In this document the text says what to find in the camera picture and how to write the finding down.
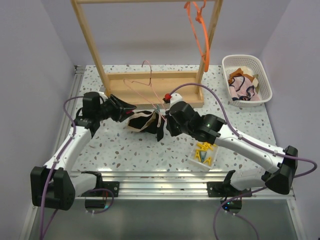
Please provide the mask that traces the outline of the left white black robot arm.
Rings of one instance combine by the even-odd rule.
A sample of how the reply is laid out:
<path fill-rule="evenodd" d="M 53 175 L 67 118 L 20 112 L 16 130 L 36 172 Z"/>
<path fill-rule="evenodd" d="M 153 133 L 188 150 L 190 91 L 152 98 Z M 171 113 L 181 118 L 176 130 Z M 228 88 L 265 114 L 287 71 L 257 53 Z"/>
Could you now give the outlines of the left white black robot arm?
<path fill-rule="evenodd" d="M 70 177 L 79 154 L 94 137 L 101 122 L 111 119 L 121 123 L 131 117 L 136 109 L 113 94 L 102 97 L 91 91 L 80 97 L 82 107 L 71 120 L 71 129 L 57 152 L 42 167 L 35 166 L 30 173 L 31 200 L 37 207 L 67 211 L 76 197 L 85 193 L 99 196 L 107 192 L 102 175 L 96 171 L 83 171 Z"/>

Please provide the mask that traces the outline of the wooden rack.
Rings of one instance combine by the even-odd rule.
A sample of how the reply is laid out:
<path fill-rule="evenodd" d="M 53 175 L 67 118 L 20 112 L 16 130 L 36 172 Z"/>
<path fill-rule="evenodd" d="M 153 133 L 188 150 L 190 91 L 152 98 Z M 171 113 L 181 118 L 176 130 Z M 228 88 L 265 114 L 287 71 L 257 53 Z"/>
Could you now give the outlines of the wooden rack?
<path fill-rule="evenodd" d="M 162 99 L 165 94 L 169 94 L 176 87 L 186 84 L 186 89 L 182 90 L 183 97 L 185 97 L 193 107 L 201 108 L 204 105 L 204 96 L 198 85 L 202 82 L 204 73 L 209 70 L 212 41 L 223 1 L 216 0 L 214 2 L 209 25 L 205 24 L 202 15 L 203 6 L 198 6 L 195 1 L 186 1 L 184 4 L 189 22 L 193 23 L 196 21 L 201 24 L 203 29 L 204 47 L 200 46 L 198 48 L 201 57 L 198 71 L 154 71 L 150 69 L 145 72 L 120 73 L 105 72 L 97 45 L 82 7 L 84 4 L 102 4 L 102 1 L 73 0 L 71 1 L 71 5 L 100 80 L 105 88 L 104 93 L 107 97 L 114 94 L 124 101 L 140 108 L 148 109 L 160 105 L 162 109 L 165 109 L 168 107 L 168 104 L 164 103 Z"/>

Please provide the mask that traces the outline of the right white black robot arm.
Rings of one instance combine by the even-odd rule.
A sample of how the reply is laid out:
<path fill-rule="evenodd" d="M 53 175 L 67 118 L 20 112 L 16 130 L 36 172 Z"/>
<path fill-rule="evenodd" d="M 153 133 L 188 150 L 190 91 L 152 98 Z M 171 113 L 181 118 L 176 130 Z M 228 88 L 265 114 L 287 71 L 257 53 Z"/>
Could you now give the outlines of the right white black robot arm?
<path fill-rule="evenodd" d="M 298 155 L 295 147 L 281 148 L 242 132 L 232 132 L 224 119 L 213 114 L 199 115 L 183 100 L 170 104 L 166 116 L 171 136 L 184 133 L 199 142 L 216 144 L 258 164 L 255 169 L 229 171 L 219 191 L 232 197 L 250 188 L 266 187 L 278 194 L 289 194 L 298 167 L 297 160 L 292 159 Z"/>

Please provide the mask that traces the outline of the pink underwear navy trim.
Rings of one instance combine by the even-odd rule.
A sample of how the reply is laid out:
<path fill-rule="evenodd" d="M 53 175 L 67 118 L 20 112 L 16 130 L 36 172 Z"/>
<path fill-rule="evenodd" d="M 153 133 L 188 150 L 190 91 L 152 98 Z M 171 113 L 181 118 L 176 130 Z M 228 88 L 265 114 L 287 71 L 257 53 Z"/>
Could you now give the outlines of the pink underwear navy trim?
<path fill-rule="evenodd" d="M 245 76 L 233 77 L 229 83 L 229 92 L 233 101 L 260 101 L 256 88 Z"/>

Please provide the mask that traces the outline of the black beige underwear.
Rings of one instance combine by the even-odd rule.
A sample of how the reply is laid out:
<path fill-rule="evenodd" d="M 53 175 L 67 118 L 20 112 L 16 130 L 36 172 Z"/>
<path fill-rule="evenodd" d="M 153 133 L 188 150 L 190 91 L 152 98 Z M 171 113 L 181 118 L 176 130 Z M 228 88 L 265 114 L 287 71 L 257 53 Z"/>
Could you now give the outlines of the black beige underwear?
<path fill-rule="evenodd" d="M 164 137 L 164 118 L 157 111 L 138 111 L 128 118 L 126 128 L 136 133 L 156 135 L 157 141 Z"/>

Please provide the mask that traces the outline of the light blue clothespin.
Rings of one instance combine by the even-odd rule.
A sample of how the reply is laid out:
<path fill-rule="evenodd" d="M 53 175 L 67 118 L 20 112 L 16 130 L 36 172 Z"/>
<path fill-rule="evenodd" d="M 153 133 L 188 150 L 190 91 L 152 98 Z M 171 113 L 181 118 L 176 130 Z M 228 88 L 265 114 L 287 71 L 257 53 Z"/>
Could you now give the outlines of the light blue clothespin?
<path fill-rule="evenodd" d="M 159 105 L 156 105 L 156 107 L 155 107 L 155 112 L 156 112 L 160 117 L 162 117 L 161 109 L 160 109 L 160 106 L 159 106 Z"/>

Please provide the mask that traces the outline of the clear plastic clip box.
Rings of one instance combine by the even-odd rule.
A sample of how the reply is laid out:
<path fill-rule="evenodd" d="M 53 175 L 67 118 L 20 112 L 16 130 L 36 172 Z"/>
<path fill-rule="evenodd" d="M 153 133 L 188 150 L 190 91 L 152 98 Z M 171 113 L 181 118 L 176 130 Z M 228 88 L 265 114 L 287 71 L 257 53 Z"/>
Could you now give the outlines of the clear plastic clip box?
<path fill-rule="evenodd" d="M 187 160 L 190 164 L 202 168 L 204 171 L 217 167 L 219 146 L 208 142 L 195 141 L 194 148 L 189 153 Z"/>

